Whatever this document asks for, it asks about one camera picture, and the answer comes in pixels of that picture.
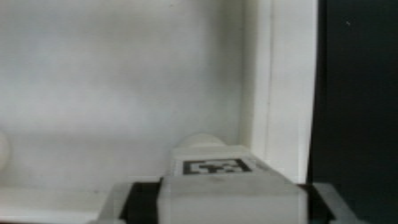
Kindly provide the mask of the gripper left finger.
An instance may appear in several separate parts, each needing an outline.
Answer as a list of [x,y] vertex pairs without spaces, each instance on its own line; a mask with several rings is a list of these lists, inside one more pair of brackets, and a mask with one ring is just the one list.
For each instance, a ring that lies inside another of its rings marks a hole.
[[159,224],[161,182],[114,186],[95,224]]

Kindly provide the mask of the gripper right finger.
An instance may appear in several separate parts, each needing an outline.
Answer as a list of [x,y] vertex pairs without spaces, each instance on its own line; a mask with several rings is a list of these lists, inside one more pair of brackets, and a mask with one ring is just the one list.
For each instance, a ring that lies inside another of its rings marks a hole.
[[369,224],[329,183],[301,184],[299,187],[308,193],[308,224]]

